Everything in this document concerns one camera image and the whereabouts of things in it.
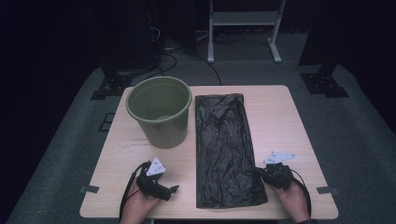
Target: person's left hand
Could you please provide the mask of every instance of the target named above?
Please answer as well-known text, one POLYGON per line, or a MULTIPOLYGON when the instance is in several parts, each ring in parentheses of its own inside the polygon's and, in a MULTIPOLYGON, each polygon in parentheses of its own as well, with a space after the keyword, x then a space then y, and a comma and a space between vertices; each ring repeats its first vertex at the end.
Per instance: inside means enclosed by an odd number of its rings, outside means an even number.
POLYGON ((132 194, 134 195, 124 205, 120 224, 141 224, 151 209, 161 201, 158 198, 147 198, 136 185, 136 180, 128 192, 128 197, 132 194))

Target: black garbage bag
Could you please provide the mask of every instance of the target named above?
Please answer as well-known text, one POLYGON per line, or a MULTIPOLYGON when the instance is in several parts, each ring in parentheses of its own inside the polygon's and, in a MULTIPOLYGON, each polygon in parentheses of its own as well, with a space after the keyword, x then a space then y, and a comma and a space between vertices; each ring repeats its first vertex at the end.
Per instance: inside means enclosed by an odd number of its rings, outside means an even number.
POLYGON ((253 173, 253 146, 243 94, 195 97, 198 208, 232 208, 268 202, 253 173))

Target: gray carpet floor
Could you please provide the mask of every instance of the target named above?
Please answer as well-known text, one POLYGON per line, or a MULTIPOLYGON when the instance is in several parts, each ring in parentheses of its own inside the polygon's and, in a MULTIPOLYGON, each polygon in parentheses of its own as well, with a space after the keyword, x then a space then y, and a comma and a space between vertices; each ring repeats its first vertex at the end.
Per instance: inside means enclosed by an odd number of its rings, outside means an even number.
MULTIPOLYGON (((337 66, 334 79, 348 98, 311 95, 300 74, 316 72, 318 66, 299 67, 306 34, 282 34, 276 41, 282 64, 275 64, 262 35, 243 35, 231 45, 215 45, 215 62, 222 85, 285 85, 297 106, 318 162, 339 210, 335 220, 318 223, 396 223, 396 136, 361 91, 356 78, 337 66)), ((165 72, 192 86, 219 85, 214 70, 204 61, 180 49, 171 55, 177 65, 165 72)), ((206 45, 196 53, 205 58, 206 45)), ((161 68, 174 64, 162 56, 161 68)), ((158 71, 135 77, 131 86, 158 71)), ((83 218, 79 215, 84 194, 106 141, 98 132, 106 113, 116 112, 119 96, 90 100, 104 79, 100 68, 91 73, 8 224, 21 223, 118 223, 115 218, 83 218)), ((279 223, 291 223, 282 220, 279 223)))

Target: green bucket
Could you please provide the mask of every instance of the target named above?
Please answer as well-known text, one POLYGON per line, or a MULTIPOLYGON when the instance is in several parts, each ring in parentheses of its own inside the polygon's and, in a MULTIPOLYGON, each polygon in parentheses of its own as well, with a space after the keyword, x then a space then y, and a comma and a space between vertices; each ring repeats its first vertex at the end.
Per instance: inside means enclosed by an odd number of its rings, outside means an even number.
POLYGON ((153 146, 171 148, 186 139, 191 99, 191 90, 183 81, 153 77, 131 89, 126 108, 153 146))

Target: hand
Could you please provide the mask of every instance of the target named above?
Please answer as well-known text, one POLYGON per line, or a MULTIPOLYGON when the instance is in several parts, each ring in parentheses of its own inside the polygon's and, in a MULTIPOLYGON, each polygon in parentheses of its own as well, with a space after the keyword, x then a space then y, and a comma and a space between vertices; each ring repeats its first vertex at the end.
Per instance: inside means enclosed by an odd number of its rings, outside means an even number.
POLYGON ((282 203, 283 209, 294 222, 298 223, 311 218, 306 208, 305 195, 296 183, 291 182, 287 190, 277 189, 272 185, 269 185, 269 187, 275 192, 282 203))
POLYGON ((136 185, 136 180, 128 192, 128 197, 132 194, 134 195, 124 205, 120 224, 141 224, 151 209, 161 201, 158 198, 148 199, 136 185))

